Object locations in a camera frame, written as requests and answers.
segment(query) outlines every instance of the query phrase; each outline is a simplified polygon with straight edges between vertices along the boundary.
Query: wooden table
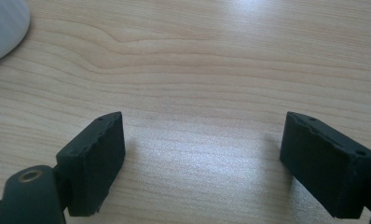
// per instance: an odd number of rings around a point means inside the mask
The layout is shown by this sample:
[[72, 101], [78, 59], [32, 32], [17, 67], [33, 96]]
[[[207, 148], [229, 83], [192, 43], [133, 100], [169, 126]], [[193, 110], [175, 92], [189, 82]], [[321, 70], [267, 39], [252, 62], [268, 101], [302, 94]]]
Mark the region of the wooden table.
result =
[[19, 170], [122, 111], [127, 156], [73, 223], [333, 219], [279, 161], [287, 111], [371, 148], [371, 1], [28, 0], [0, 60], [0, 199]]

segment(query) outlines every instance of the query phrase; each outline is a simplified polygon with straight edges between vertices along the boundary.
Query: black rubber pad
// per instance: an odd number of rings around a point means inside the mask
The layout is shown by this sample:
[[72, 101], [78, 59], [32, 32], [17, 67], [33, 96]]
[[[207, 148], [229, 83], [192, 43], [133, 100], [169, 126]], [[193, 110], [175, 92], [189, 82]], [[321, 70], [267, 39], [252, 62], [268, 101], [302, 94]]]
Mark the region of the black rubber pad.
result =
[[87, 217], [99, 210], [124, 162], [121, 112], [94, 120], [58, 154], [58, 169], [72, 187], [71, 216]]
[[370, 149], [315, 118], [288, 112], [281, 161], [331, 216], [360, 217]]

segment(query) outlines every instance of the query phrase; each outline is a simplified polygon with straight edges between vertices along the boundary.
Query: wood grain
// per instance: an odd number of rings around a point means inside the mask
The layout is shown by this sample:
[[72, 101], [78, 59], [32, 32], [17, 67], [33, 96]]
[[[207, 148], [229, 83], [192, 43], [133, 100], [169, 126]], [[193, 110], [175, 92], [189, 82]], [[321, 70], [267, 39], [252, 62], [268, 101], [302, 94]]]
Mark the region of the wood grain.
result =
[[371, 148], [371, 0], [27, 2], [0, 60], [0, 198], [119, 110], [123, 169], [67, 223], [368, 223], [331, 218], [279, 151], [287, 111]]

